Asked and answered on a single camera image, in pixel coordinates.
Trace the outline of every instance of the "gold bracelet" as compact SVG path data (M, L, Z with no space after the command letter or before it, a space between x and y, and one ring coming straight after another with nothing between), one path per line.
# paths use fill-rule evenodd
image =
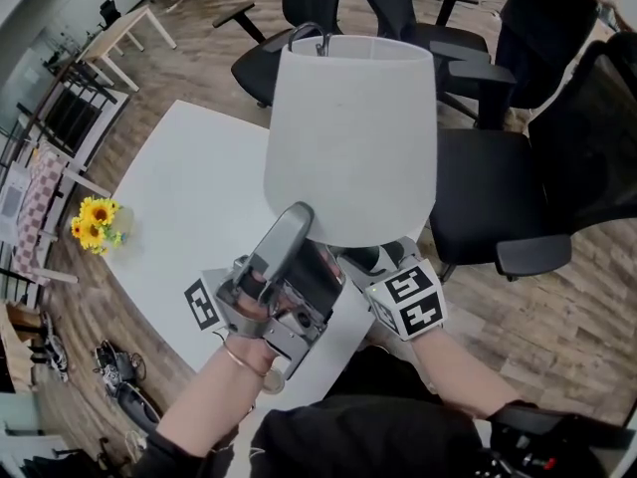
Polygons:
M226 353L228 353L228 356L231 358L231 360L234 361L238 366L242 366L243 368L247 368L248 370L253 371L256 375L258 375L261 378L265 378L266 375L268 375L267 372L260 373L258 370L252 368L249 364L247 364L245 361L243 361L241 358L235 355L232 351L230 351L230 349L228 349L228 346L226 345L225 341L223 343L223 347L226 350Z

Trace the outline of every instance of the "white table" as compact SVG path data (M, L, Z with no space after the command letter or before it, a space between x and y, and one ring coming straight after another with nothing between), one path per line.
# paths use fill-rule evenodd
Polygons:
M250 253L274 223L262 188L267 139L267 129L177 101L113 196L133 209L135 224L106 263L195 370L221 341L199 330L184 291L200 271ZM260 395L258 405L290 409L322 399L373 321L367 308L347 282L325 334L284 390Z
M637 0L619 0L615 13L625 28L637 31Z
M150 8L145 5L121 16L106 30L101 32L78 56L76 62L84 60L102 80L112 87L114 85L112 80L100 68L98 68L98 66L96 66L96 60L102 59L102 61L109 66L124 83L126 83L135 92L138 92L139 87L137 84L117 66L108 53L110 53L110 50L116 50L120 55L123 55L123 51L117 46L117 43L124 36L130 39L132 44L134 44L140 52L144 50L141 43L130 33L132 27L135 26L144 16L148 18L150 24L157 30L157 32L159 32L170 48L173 50L177 48L177 44L172 40L168 32L166 32L166 29L163 28L161 23L159 23L159 20L154 14L152 14Z

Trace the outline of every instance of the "yellow flower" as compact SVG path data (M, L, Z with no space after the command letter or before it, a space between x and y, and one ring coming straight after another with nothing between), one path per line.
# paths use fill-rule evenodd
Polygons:
M71 233L76 239L82 239L84 227L82 226L82 219L75 217L71 220Z
M84 220L80 226L82 227L81 243L85 250L87 248L98 248L102 246L105 237L103 228L88 220Z
M80 219L87 219L87 210L93 204L93 197L87 196L84 200L82 200L82 204L80 205Z
M108 200L92 200L86 206L82 204L80 217L96 225L110 225L115 218L115 210Z

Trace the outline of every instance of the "lamp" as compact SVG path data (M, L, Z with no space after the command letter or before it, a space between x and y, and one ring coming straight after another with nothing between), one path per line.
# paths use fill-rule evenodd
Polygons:
M300 39L282 51L264 177L281 215L315 218L308 237L342 247L384 244L429 216L436 194L432 55L359 36Z

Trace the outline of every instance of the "wooden floor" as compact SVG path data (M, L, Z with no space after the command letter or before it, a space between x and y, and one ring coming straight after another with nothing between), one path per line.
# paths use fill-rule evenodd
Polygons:
M145 45L144 53L127 40L121 43L125 56L114 59L141 91L132 96L97 153L88 172L91 180L114 191L175 100L269 124L270 112L258 109L230 73L233 62L253 41L234 22L219 30L211 26L216 16L242 1L184 0L169 14L164 11L174 0L153 4L179 48L170 50L154 29L141 24L134 34ZM250 16L266 36L286 27L281 0L254 1L257 6ZM500 23L491 10L505 0L483 1L480 10L458 7L451 24L484 35L493 52ZM440 3L415 0L415 7L419 20L433 22ZM373 35L376 29L364 0L340 0L339 20L345 33ZM440 125L470 124L454 111L440 108ZM84 195L81 190L76 193L70 214ZM449 330L527 399L621 423L637 394L636 243L633 221L590 228L574 238L570 265L513 284L493 266L459 268L445 286L452 317ZM427 232L421 244L434 259ZM192 371L139 314L104 261L83 253L66 229L49 265L78 275L80 283L51 284L42 303L55 318L71 368L67 384L57 382L45 368L38 369L45 425L93 454L99 436L106 435L121 453L123 435L131 427L105 399L100 377L92 372L92 349L107 338L143 355L147 364L143 387L164 408Z

